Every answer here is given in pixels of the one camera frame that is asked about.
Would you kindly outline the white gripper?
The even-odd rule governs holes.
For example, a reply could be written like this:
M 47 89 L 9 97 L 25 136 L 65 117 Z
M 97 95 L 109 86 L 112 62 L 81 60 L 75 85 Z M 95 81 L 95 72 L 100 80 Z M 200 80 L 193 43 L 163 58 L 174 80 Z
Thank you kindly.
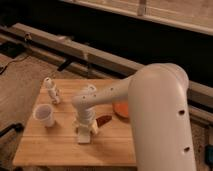
M 96 121 L 96 114 L 93 109 L 78 110 L 74 120 L 75 129 L 85 127 L 94 135 L 98 133 L 98 125 Z

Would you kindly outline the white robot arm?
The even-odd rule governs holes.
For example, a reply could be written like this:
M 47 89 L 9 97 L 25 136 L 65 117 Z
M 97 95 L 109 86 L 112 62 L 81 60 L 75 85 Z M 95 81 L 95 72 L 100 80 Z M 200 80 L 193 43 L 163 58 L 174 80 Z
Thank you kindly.
M 91 107 L 126 99 L 138 171 L 196 171 L 188 87 L 180 66 L 149 64 L 94 93 L 74 96 L 72 104 L 79 119 L 88 119 Z

